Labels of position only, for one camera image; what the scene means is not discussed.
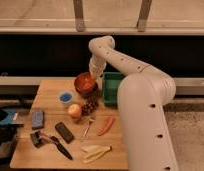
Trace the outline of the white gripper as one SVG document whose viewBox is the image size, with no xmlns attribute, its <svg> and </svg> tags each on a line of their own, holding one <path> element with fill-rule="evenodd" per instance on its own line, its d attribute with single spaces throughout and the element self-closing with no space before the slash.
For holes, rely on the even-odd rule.
<svg viewBox="0 0 204 171">
<path fill-rule="evenodd" d="M 93 78 L 99 78 L 106 68 L 106 62 L 98 58 L 91 58 L 89 63 L 89 71 Z"/>
</svg>

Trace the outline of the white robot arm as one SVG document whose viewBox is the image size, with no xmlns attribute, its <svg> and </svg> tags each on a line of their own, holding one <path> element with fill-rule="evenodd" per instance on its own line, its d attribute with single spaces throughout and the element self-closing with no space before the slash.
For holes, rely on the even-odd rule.
<svg viewBox="0 0 204 171">
<path fill-rule="evenodd" d="M 125 76 L 117 90 L 117 106 L 129 171 L 179 171 L 163 111 L 175 96 L 174 79 L 117 51 L 111 36 L 92 39 L 89 50 L 93 78 L 99 78 L 108 64 Z"/>
</svg>

